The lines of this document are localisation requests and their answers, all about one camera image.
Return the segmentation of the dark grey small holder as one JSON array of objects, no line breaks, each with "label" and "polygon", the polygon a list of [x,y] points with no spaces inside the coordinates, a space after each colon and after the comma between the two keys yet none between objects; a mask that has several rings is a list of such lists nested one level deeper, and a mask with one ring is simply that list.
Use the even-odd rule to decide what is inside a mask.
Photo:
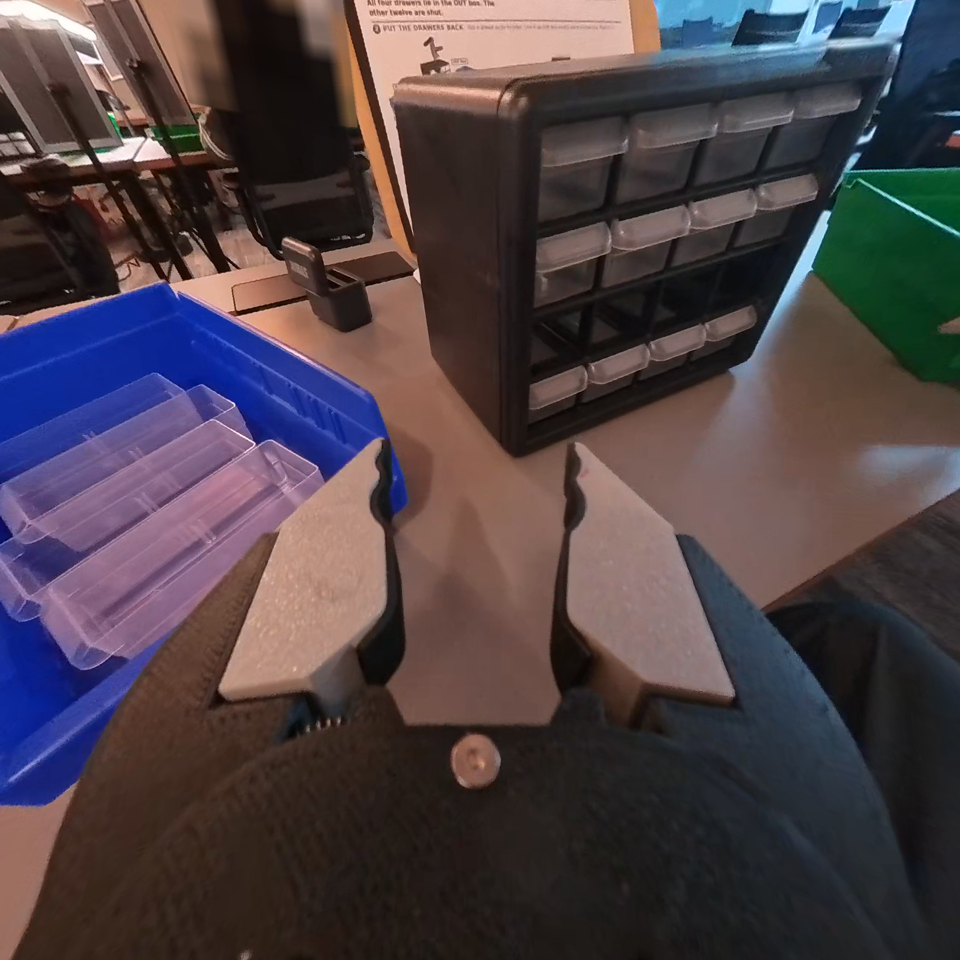
[{"label": "dark grey small holder", "polygon": [[325,267],[324,275],[326,286],[318,293],[307,294],[314,315],[343,333],[370,325],[374,316],[364,281],[339,267]]}]

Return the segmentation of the green plastic bin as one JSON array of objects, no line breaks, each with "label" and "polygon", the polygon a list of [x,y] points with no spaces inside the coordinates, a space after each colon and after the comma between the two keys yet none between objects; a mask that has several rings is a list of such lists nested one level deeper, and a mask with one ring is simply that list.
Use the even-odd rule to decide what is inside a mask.
[{"label": "green plastic bin", "polygon": [[907,372],[958,387],[958,168],[845,174],[813,272]]}]

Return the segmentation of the grey monitor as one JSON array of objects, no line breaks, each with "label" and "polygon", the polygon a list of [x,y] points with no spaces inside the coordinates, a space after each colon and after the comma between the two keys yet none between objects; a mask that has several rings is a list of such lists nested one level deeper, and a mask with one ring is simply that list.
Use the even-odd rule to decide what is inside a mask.
[{"label": "grey monitor", "polygon": [[42,154],[122,146],[69,33],[57,21],[1,18],[1,83]]}]

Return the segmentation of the black small device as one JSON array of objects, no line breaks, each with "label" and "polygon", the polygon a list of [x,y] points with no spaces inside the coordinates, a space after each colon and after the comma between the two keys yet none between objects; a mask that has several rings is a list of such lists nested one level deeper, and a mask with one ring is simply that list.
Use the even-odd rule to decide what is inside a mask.
[{"label": "black small device", "polygon": [[314,296],[329,292],[326,265],[315,246],[288,236],[282,240],[281,252],[292,282]]}]

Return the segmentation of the clear plastic drawer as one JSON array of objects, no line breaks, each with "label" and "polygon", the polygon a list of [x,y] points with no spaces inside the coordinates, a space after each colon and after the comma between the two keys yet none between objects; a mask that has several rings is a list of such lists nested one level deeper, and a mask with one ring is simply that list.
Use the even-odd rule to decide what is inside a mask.
[{"label": "clear plastic drawer", "polygon": [[83,551],[131,528],[217,470],[254,447],[245,427],[211,419],[108,472],[117,458],[86,464],[55,484],[43,486],[34,506],[38,516],[18,514],[4,501],[4,521],[21,544],[43,538]]},{"label": "clear plastic drawer", "polygon": [[12,500],[15,503],[13,510],[18,515],[33,519],[46,510],[46,507],[33,504],[40,499],[40,489],[56,484],[58,477],[69,476],[102,458],[117,458],[119,463],[112,463],[106,470],[109,473],[118,471],[130,462],[131,457],[142,457],[212,420],[219,420],[234,429],[245,427],[250,435],[233,401],[204,385],[193,387],[2,483],[2,521],[12,533],[3,517],[4,501]]},{"label": "clear plastic drawer", "polygon": [[95,547],[2,543],[2,608],[38,619],[71,666],[129,660],[169,635],[263,534],[324,484],[275,440],[222,466]]},{"label": "clear plastic drawer", "polygon": [[14,434],[1,443],[1,482],[14,479],[184,392],[160,374],[150,373]]}]

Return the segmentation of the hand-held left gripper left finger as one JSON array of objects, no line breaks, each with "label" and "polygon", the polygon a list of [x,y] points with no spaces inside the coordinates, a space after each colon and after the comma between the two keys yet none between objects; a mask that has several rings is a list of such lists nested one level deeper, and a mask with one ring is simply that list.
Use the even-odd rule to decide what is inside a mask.
[{"label": "hand-held left gripper left finger", "polygon": [[331,721],[398,671],[392,467],[390,440],[374,439],[278,527],[219,683],[225,702],[294,697]]}]

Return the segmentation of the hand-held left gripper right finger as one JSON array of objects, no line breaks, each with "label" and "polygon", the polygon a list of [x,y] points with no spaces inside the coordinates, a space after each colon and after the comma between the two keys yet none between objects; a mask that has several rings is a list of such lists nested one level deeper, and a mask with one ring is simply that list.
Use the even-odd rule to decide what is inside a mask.
[{"label": "hand-held left gripper right finger", "polygon": [[672,525],[582,442],[564,465],[549,657],[558,692],[638,726],[656,699],[726,709],[734,683]]}]

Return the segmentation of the black drawer cabinet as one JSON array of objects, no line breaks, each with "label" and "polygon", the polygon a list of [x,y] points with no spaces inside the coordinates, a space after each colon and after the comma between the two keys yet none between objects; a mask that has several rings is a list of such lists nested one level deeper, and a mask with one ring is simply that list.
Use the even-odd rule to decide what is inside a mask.
[{"label": "black drawer cabinet", "polygon": [[[718,377],[748,360],[896,71],[895,42],[847,39],[574,59],[403,79],[394,113],[431,353],[510,455],[522,457]],[[596,119],[855,83],[848,133],[822,156],[822,194],[786,240],[772,298],[734,354],[673,369],[542,422],[529,421],[537,242],[594,222],[538,221],[543,133]]]}]

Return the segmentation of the person's dark trousers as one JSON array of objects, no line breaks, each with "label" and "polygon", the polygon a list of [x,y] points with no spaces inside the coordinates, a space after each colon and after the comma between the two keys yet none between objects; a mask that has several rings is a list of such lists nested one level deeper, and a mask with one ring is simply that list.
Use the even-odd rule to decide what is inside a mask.
[{"label": "person's dark trousers", "polygon": [[870,769],[938,955],[958,958],[958,662],[903,615],[855,597],[784,606],[769,618]]}]

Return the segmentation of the black office chair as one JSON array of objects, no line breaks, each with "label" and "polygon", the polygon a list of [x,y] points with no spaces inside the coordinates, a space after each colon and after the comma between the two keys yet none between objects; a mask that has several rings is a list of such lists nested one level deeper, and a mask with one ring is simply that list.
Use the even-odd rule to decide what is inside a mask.
[{"label": "black office chair", "polygon": [[216,2],[231,104],[223,119],[248,225],[275,257],[371,240],[374,210],[342,118],[329,2]]},{"label": "black office chair", "polygon": [[918,1],[862,166],[933,166],[935,151],[958,129],[958,110],[959,3]]}]

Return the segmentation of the black tripod stand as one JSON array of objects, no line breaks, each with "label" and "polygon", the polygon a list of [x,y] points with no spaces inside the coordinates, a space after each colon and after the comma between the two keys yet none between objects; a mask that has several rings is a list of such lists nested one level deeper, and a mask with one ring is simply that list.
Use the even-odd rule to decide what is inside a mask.
[{"label": "black tripod stand", "polygon": [[[69,89],[63,84],[54,80],[47,80],[45,87],[49,92],[57,110],[61,114],[64,122],[70,129],[71,134],[78,143],[80,149],[83,150],[84,154],[89,159],[94,171],[98,174],[99,180],[106,187],[107,193],[111,198],[113,198],[114,204],[116,205],[117,210],[120,212],[127,229],[139,244],[141,253],[144,254],[145,258],[148,260],[150,266],[153,268],[157,276],[161,279],[164,279],[165,274],[162,270],[162,266],[158,262],[157,252],[151,246],[143,229],[141,229],[141,225],[137,217],[129,209],[126,200],[123,198],[121,189],[113,180],[113,175],[108,172],[98,154],[94,150],[90,139],[85,136],[83,126],[81,125],[80,120],[69,101]],[[174,267],[174,270],[179,274],[182,280],[192,280],[193,274],[188,269],[186,260],[181,255],[176,242],[171,236],[169,236],[168,231],[165,230],[165,225],[163,223],[160,225],[161,245],[166,251],[171,265]]]},{"label": "black tripod stand", "polygon": [[192,125],[194,112],[162,46],[137,1],[85,2],[98,37],[103,41],[122,77],[135,94],[149,127],[173,163],[173,181],[187,220],[199,245],[219,274],[231,270],[231,261],[219,244],[206,210],[198,199],[171,129]]}]

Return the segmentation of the white instruction sign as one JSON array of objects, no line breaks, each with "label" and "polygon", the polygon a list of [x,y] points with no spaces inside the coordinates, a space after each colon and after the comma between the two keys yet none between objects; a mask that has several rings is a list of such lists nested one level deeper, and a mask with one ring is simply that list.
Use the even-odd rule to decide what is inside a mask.
[{"label": "white instruction sign", "polygon": [[401,80],[653,53],[654,1],[345,1],[357,118],[390,237],[416,261],[393,100]]}]

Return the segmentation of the blue plastic bin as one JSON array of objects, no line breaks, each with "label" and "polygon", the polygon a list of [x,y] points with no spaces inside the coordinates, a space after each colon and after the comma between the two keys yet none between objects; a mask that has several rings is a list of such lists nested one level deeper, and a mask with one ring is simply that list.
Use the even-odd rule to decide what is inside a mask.
[{"label": "blue plastic bin", "polygon": [[[256,441],[336,474],[388,431],[374,396],[245,323],[154,284],[2,335],[1,439],[157,374],[236,402]],[[49,632],[1,616],[1,803],[37,808],[78,780],[105,726],[161,646],[82,671]]]}]

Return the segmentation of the group of shut cabinet drawers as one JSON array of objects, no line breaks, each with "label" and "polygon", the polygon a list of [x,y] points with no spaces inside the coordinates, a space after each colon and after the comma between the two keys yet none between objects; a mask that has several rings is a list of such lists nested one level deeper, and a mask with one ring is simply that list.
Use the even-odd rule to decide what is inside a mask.
[{"label": "group of shut cabinet drawers", "polygon": [[532,335],[530,424],[749,341],[861,101],[835,82],[546,129],[537,221],[593,222],[536,242],[534,307],[553,311]]}]

